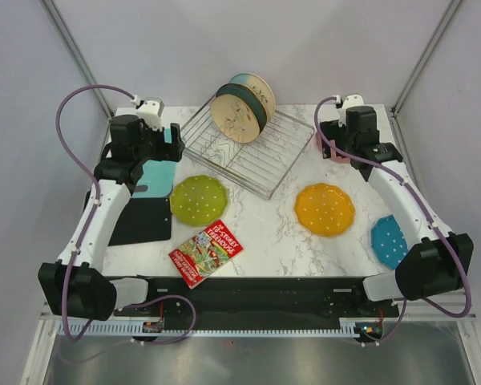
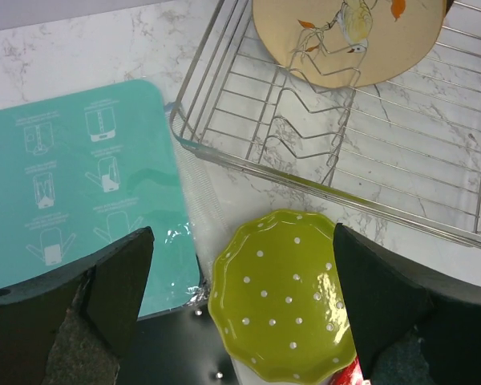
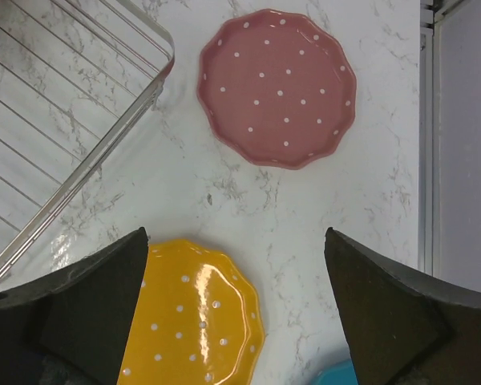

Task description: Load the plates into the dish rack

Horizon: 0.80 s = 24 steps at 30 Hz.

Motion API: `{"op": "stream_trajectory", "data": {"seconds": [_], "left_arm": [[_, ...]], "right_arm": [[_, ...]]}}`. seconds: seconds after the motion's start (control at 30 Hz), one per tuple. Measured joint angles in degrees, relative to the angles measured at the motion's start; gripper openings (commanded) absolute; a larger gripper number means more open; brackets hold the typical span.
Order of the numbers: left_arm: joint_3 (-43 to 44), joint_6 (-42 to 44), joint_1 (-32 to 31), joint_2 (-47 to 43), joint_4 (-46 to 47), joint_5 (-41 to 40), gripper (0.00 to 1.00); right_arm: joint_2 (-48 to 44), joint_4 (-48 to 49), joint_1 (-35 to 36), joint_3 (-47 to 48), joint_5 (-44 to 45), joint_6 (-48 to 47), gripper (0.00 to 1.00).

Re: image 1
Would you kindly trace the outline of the pink polka dot plate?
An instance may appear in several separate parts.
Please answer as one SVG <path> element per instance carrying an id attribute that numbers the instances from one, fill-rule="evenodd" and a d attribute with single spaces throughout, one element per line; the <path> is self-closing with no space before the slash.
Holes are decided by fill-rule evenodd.
<path id="1" fill-rule="evenodd" d="M 316 140 L 317 148 L 321 152 L 321 140 L 322 140 L 322 138 L 321 138 L 321 135 L 320 135 L 319 132 L 315 132 L 315 140 Z M 333 159 L 328 159 L 328 160 L 332 160 L 333 162 L 339 163 L 339 164 L 348 164 L 350 162 L 349 158 L 344 157 L 344 156 L 338 154 L 337 152 L 336 152 L 336 154 L 337 155 Z"/>

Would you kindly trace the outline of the green polka dot plate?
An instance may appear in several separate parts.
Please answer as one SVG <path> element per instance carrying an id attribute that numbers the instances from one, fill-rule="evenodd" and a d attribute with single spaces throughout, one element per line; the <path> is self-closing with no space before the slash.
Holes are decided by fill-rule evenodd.
<path id="1" fill-rule="evenodd" d="M 212 176 L 190 176 L 172 191 L 170 209 L 178 221 L 193 227 L 219 219 L 228 206 L 228 190 Z"/>

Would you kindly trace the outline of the wire dish rack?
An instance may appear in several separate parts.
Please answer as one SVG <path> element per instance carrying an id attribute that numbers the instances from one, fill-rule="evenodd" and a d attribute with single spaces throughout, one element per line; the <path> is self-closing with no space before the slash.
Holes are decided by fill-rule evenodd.
<path id="1" fill-rule="evenodd" d="M 315 128 L 276 111 L 253 142 L 239 144 L 213 122 L 211 102 L 183 125 L 184 154 L 259 197 L 271 199 L 313 138 Z"/>

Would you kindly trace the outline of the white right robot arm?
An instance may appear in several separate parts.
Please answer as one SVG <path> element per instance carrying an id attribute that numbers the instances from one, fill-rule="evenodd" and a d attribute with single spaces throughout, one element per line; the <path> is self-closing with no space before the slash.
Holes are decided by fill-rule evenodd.
<path id="1" fill-rule="evenodd" d="M 364 279 L 364 288 L 351 295 L 353 310 L 367 316 L 387 299 L 414 301 L 456 290 L 469 296 L 471 238 L 454 233 L 426 203 L 397 148 L 380 140 L 373 107 L 360 95 L 340 99 L 335 107 L 338 119 L 320 122 L 318 133 L 328 151 L 349 159 L 385 201 L 408 246 L 394 271 Z"/>

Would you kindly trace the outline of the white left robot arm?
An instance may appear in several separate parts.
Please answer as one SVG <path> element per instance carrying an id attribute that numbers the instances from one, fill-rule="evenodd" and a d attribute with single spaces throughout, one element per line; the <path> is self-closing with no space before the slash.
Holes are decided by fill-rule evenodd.
<path id="1" fill-rule="evenodd" d="M 180 125 L 154 131 L 136 115 L 119 115 L 110 123 L 105 146 L 77 228 L 54 263 L 43 263 L 38 280 L 53 314 L 105 321 L 115 310 L 132 306 L 154 314 L 160 296 L 143 278 L 110 280 L 103 260 L 114 228 L 149 160 L 178 162 L 184 150 Z"/>

